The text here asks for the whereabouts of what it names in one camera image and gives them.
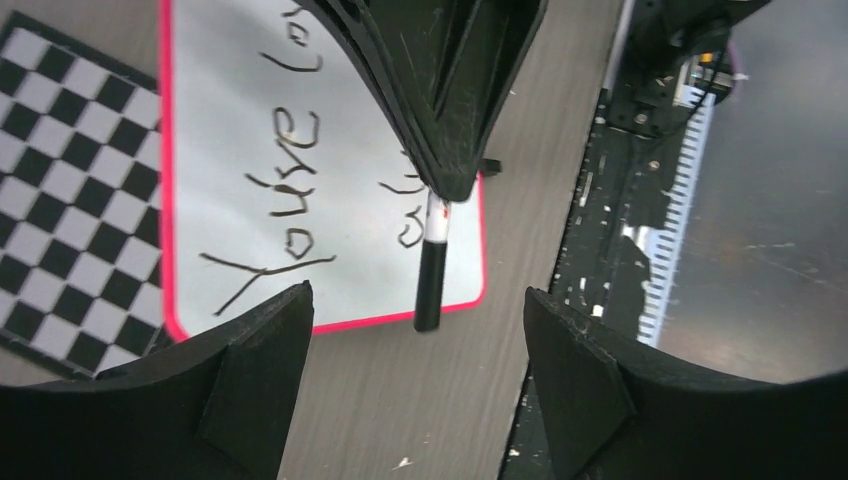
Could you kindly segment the black marker cap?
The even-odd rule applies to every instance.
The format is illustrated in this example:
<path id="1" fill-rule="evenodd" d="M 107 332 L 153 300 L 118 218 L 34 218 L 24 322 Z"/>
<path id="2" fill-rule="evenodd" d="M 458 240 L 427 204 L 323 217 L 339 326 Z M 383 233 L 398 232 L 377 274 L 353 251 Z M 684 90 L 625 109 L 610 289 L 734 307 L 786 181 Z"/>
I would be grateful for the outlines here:
<path id="1" fill-rule="evenodd" d="M 439 328 L 446 258 L 446 243 L 422 242 L 413 318 L 413 327 L 419 333 Z"/>

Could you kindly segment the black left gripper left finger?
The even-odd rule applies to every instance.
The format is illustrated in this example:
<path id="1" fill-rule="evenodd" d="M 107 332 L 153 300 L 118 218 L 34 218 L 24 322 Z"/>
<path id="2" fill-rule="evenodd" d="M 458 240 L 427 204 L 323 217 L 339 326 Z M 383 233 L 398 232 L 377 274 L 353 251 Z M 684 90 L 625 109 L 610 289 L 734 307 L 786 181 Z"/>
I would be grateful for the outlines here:
<path id="1" fill-rule="evenodd" d="M 274 479 L 313 328 L 293 285 L 93 380 L 1 390 L 5 479 Z"/>

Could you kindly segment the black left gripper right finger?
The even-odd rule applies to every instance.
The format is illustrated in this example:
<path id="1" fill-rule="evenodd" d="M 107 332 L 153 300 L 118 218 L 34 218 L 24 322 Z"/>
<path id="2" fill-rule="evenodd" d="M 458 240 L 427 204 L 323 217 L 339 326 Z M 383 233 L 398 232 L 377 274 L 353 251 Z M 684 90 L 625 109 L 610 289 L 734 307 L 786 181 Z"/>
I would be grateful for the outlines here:
<path id="1" fill-rule="evenodd" d="M 523 325 L 558 479 L 843 479 L 847 375 L 773 384 L 627 338 L 528 288 Z"/>

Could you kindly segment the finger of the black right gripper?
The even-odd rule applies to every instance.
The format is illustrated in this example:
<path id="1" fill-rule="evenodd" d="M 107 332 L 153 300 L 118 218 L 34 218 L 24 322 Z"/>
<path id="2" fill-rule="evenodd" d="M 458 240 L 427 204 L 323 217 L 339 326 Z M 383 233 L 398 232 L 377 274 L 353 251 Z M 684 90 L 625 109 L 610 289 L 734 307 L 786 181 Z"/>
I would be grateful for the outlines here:
<path id="1" fill-rule="evenodd" d="M 476 170 L 545 1 L 451 1 L 433 86 L 440 177 Z"/>
<path id="2" fill-rule="evenodd" d="M 477 176 L 477 101 L 451 105 L 456 73 L 453 1 L 306 1 L 378 101 L 421 180 L 438 197 L 466 201 Z"/>

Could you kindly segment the pink framed whiteboard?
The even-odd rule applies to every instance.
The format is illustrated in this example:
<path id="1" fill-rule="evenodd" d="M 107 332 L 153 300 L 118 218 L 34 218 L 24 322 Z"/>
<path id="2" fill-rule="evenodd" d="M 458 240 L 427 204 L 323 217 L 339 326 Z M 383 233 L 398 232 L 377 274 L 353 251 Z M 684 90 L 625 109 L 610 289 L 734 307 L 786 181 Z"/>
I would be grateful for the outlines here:
<path id="1" fill-rule="evenodd" d="M 427 191 L 295 1 L 164 1 L 164 318 L 186 340 L 308 281 L 316 332 L 407 320 Z"/>

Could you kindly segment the black white whiteboard marker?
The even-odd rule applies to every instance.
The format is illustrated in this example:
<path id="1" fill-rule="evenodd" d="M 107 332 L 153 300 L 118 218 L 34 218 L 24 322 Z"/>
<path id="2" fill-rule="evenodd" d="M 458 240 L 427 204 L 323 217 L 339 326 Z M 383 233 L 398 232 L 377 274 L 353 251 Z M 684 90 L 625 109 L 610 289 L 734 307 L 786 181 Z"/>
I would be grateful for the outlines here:
<path id="1" fill-rule="evenodd" d="M 450 213 L 450 204 L 430 190 L 413 318 L 419 333 L 434 331 L 440 324 Z"/>

